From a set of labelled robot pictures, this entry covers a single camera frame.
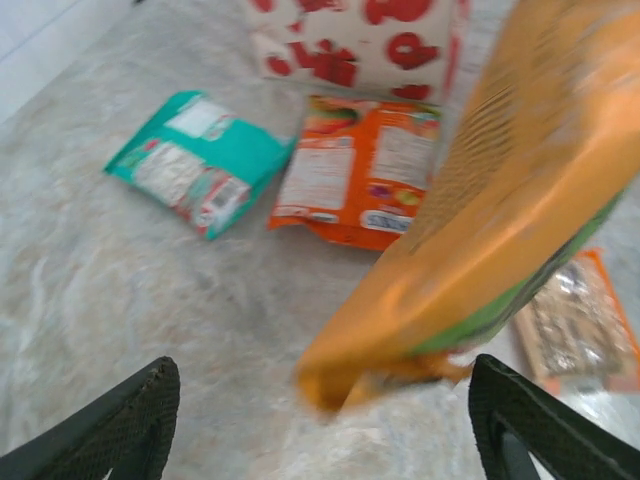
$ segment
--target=blurry orange package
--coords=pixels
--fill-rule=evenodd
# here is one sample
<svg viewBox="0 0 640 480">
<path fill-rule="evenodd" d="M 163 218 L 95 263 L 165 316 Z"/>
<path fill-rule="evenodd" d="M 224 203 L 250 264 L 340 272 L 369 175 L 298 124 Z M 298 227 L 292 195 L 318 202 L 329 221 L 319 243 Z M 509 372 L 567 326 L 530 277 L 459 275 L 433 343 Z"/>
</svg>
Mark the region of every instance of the blurry orange package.
<svg viewBox="0 0 640 480">
<path fill-rule="evenodd" d="M 430 187 L 439 129 L 425 105 L 310 97 L 269 228 L 307 225 L 330 242 L 385 250 Z"/>
</svg>

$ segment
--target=orange bag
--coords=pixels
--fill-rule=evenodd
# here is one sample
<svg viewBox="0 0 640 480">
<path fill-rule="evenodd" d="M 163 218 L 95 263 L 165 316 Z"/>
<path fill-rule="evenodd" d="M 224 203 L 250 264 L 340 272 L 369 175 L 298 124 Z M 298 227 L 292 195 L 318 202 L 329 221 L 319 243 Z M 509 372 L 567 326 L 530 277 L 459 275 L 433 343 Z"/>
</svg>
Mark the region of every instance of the orange bag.
<svg viewBox="0 0 640 480">
<path fill-rule="evenodd" d="M 437 112 L 320 96 L 309 104 L 269 228 L 305 224 L 331 242 L 386 249 L 431 184 Z"/>
<path fill-rule="evenodd" d="M 521 0 L 409 231 L 297 365 L 317 408 L 458 381 L 640 171 L 640 3 Z"/>
</svg>

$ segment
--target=gray marble floor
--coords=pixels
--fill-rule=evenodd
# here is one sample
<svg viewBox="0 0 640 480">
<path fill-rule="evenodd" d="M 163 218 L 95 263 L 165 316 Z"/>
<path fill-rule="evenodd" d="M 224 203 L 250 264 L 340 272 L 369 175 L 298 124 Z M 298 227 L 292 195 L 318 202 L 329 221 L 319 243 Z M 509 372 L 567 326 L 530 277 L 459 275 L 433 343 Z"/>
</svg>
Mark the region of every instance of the gray marble floor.
<svg viewBox="0 0 640 480">
<path fill-rule="evenodd" d="M 473 3 L 449 134 L 510 6 Z M 167 479 L 483 478 L 465 384 L 330 425 L 296 402 L 295 360 L 375 255 L 303 229 L 266 232 L 277 185 L 208 243 L 103 175 L 169 95 L 191 88 L 278 135 L 301 118 L 301 87 L 256 75 L 236 2 L 152 0 L 0 125 L 0 453 L 170 355 L 183 388 Z M 638 331 L 639 220 L 635 184 L 594 240 Z M 521 366 L 509 329 L 484 350 Z M 566 401 L 640 447 L 637 397 Z"/>
</svg>

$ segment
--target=cardboard box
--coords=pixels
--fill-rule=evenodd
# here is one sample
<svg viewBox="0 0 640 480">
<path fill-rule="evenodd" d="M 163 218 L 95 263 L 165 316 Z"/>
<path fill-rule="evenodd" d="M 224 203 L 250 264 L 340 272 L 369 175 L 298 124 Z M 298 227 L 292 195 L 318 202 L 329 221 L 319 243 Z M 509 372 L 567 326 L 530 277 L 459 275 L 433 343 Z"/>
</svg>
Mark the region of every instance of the cardboard box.
<svg viewBox="0 0 640 480">
<path fill-rule="evenodd" d="M 442 104 L 468 0 L 241 0 L 268 77 Z"/>
</svg>

